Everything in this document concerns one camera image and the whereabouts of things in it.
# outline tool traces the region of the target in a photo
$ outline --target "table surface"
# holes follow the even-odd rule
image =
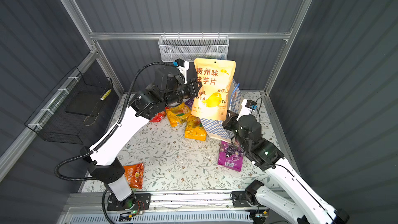
[[[242,96],[255,101],[260,92],[242,92]],[[125,97],[122,96],[111,125],[117,121]],[[263,137],[279,148],[264,104],[260,116]],[[185,138],[185,127],[183,124],[172,128],[167,117],[159,123],[149,122],[120,151],[117,157],[123,166],[144,163],[143,186],[137,191],[244,189],[255,179],[270,188],[280,187],[246,157],[241,172],[218,165],[221,141],[208,136],[205,142]],[[81,192],[104,190],[102,182],[86,181]]]

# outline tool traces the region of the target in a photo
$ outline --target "blue and white checkered bag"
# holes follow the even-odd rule
[[[233,92],[236,85],[237,84],[236,84],[235,80],[232,80],[230,92]],[[242,94],[239,90],[239,87],[236,89],[235,92],[233,92],[231,95],[229,95],[229,97],[230,97],[229,100],[231,100],[231,98],[232,98],[232,102],[229,106],[230,110],[232,112],[239,113],[239,107],[241,105],[241,102],[243,101]],[[207,118],[201,118],[200,120],[201,120],[202,125],[205,128],[207,135],[209,137],[223,140],[228,143],[231,142],[231,138],[232,138],[233,134],[231,131],[228,131],[222,127],[223,121],[217,121],[217,120],[212,120],[212,119],[207,119]]]

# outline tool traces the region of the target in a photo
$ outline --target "red wire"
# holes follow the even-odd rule
[[[141,203],[142,203],[142,206],[144,207],[144,210],[145,210],[145,205],[144,205],[144,203],[143,203],[142,201],[137,201],[137,202],[141,202]]]

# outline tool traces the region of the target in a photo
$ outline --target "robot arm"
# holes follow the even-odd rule
[[[157,69],[155,82],[132,97],[121,123],[115,123],[98,142],[89,148],[89,151],[93,152],[90,155],[91,161],[88,167],[90,175],[106,183],[120,202],[134,195],[124,176],[125,170],[117,159],[117,154],[138,130],[156,114],[164,111],[166,106],[198,96],[201,82],[197,82],[196,79],[186,80],[180,72],[186,74],[187,67],[183,66],[187,65],[186,63],[177,60],[174,62],[175,67],[167,66]],[[94,148],[108,136],[115,125],[118,125],[117,130],[96,151]]]
[[[245,156],[252,164],[266,171],[293,199],[293,202],[272,192],[258,180],[246,188],[246,199],[251,205],[264,205],[294,224],[345,224],[349,216],[337,211],[323,200],[292,168],[283,153],[262,137],[261,125],[252,111],[254,101],[244,100],[237,115],[228,111],[223,127],[234,133]]]

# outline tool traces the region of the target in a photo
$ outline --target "wire mesh basket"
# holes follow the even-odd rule
[[[25,125],[44,141],[92,145],[102,137],[105,129],[97,118],[104,118],[102,108],[110,102],[112,80],[105,76],[79,73],[41,113],[39,119],[32,116]]]
[[[211,58],[226,60],[229,39],[171,39],[164,36],[159,38],[160,55],[163,62],[173,62],[183,59],[193,62],[196,58]]]

